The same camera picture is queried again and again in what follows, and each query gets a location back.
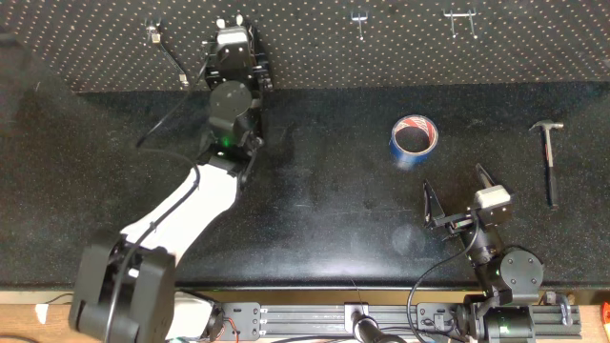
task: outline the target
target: orange object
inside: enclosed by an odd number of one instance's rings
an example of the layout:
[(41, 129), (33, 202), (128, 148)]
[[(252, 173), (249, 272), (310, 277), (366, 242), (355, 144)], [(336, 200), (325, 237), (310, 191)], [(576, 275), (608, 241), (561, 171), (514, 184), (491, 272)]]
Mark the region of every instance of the orange object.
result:
[(606, 330), (606, 336), (610, 341), (610, 304), (603, 303), (601, 308), (601, 321), (603, 322), (603, 328)]

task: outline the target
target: metal plate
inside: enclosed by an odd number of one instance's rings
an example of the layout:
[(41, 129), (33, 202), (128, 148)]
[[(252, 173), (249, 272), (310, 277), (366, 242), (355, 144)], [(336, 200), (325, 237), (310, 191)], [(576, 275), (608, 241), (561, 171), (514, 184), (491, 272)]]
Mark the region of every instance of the metal plate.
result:
[[(237, 327), (239, 340), (254, 341), (259, 337), (260, 305), (258, 303), (223, 303), (225, 319), (231, 318)], [(225, 332), (217, 339), (222, 342), (235, 341), (231, 323), (225, 322)]]
[[(474, 9), (477, 38), (457, 17), (454, 39), (443, 11)], [(259, 29), (280, 89), (610, 80), (605, 0), (11, 0), (0, 25), (74, 91), (166, 91), (180, 82), (144, 20), (164, 20), (162, 39), (193, 80), (216, 18), (238, 12)]]

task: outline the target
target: hammer handle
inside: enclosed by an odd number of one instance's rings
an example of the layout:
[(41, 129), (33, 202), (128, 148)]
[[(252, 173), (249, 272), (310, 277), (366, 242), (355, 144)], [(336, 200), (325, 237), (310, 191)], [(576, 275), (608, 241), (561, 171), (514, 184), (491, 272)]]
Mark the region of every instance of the hammer handle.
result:
[(554, 167), (549, 167), (546, 173), (546, 181), (549, 187), (549, 205), (551, 210), (559, 208), (559, 199), (557, 194), (557, 180), (555, 179)]

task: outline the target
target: red wire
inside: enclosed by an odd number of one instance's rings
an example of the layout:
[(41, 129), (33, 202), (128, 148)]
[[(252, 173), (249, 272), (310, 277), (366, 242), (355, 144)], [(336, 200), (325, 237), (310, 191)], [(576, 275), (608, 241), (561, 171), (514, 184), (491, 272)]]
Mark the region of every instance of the red wire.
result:
[(231, 326), (233, 327), (233, 331), (235, 333), (235, 343), (239, 343), (239, 333), (237, 333), (237, 327), (235, 326), (235, 323), (231, 318), (225, 318), (225, 320), (228, 320), (231, 323)]

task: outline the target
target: hammer head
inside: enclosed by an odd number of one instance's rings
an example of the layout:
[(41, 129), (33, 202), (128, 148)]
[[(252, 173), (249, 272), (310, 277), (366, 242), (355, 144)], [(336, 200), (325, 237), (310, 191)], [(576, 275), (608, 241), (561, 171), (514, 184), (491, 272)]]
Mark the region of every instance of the hammer head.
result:
[(551, 129), (563, 129), (563, 123), (554, 123), (552, 120), (545, 119), (540, 120), (538, 123), (534, 124), (534, 126), (532, 126), (530, 130), (535, 127), (541, 127), (545, 131), (550, 131)]

